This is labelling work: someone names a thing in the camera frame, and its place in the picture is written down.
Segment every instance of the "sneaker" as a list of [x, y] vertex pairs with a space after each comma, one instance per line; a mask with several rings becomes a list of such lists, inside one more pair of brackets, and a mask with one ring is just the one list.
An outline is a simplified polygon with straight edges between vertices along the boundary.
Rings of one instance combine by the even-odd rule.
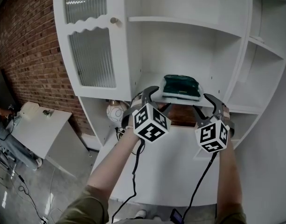
[[154, 221], [161, 221], [161, 218], [160, 218], [159, 216], [154, 216], [154, 217], [153, 217], [153, 220], [154, 220]]
[[38, 168], [40, 168], [42, 166], [42, 158], [38, 158], [35, 161], [37, 163], [37, 168], [34, 169], [34, 171], [36, 171]]
[[145, 210], [139, 210], [137, 214], [135, 214], [134, 219], [145, 219], [147, 212]]

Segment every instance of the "white wall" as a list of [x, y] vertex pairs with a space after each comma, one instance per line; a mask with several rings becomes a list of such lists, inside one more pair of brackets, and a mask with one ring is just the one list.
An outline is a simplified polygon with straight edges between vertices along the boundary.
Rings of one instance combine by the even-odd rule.
[[247, 223], [286, 221], [286, 69], [270, 104], [236, 155]]

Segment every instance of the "cabinet knob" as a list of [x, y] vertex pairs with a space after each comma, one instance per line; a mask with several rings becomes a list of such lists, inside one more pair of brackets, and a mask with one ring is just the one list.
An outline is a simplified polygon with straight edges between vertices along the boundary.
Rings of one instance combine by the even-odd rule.
[[119, 19], [118, 19], [118, 18], [115, 18], [115, 17], [112, 17], [111, 20], [110, 20], [110, 22], [111, 22], [112, 24], [115, 24], [115, 23], [117, 23], [118, 21], [119, 21]]

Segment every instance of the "ribbed glass panel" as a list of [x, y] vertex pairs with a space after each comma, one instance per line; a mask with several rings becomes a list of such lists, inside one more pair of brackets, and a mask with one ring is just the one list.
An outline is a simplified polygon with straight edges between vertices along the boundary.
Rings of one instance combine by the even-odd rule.
[[70, 42], [81, 84], [115, 88], [109, 29], [75, 32]]
[[98, 18], [106, 13], [106, 0], [66, 0], [67, 23]]

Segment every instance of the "red brick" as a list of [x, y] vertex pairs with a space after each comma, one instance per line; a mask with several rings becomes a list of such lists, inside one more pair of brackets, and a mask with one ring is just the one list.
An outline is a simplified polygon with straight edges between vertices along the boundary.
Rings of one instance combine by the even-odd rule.
[[53, 0], [6, 0], [0, 9], [0, 69], [20, 104], [72, 112], [80, 133], [93, 134], [71, 87], [56, 34]]

